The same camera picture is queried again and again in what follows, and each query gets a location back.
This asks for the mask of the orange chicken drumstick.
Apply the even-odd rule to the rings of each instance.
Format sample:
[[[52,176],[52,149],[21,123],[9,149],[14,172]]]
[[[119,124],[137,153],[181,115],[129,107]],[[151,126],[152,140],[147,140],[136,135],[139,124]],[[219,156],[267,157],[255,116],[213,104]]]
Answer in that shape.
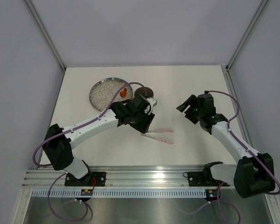
[[[127,95],[127,88],[124,88],[119,94],[122,98],[125,98]]]

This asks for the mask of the grey cylindrical lunch box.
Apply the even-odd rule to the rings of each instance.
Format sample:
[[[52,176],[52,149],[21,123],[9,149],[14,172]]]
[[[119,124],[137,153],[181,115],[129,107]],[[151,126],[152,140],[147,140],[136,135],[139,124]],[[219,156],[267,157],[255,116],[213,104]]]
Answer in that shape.
[[[154,92],[149,87],[140,87],[135,90],[134,92],[134,98],[153,98]]]

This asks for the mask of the pink handled metal tongs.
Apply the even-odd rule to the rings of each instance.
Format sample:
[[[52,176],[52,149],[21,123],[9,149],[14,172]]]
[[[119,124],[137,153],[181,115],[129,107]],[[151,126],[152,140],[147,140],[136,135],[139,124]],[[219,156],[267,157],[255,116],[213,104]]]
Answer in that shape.
[[[173,145],[174,141],[172,138],[170,138],[169,135],[173,134],[174,130],[172,129],[158,129],[158,130],[151,130],[147,133],[142,133],[141,135],[143,137],[153,139],[159,142],[163,142],[169,145]]]

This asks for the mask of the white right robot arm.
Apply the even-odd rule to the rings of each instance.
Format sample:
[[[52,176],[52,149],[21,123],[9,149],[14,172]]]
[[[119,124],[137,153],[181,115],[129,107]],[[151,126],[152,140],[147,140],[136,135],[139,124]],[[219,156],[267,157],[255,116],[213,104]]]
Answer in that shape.
[[[198,96],[191,95],[177,110],[216,138],[237,163],[235,168],[220,161],[205,164],[199,180],[208,185],[216,182],[233,185],[242,198],[273,193],[276,180],[272,157],[249,146],[232,131],[231,120],[217,113],[211,91]]]

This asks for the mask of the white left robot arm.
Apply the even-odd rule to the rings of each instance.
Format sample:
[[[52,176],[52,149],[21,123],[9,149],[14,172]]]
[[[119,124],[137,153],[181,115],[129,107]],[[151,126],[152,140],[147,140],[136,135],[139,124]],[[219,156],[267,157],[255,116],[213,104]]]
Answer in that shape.
[[[64,170],[71,174],[82,186],[91,182],[91,170],[81,159],[73,155],[72,150],[89,138],[122,125],[129,125],[145,134],[154,119],[153,108],[157,101],[137,95],[131,100],[111,103],[98,116],[83,122],[60,127],[52,125],[42,146],[54,170]]]

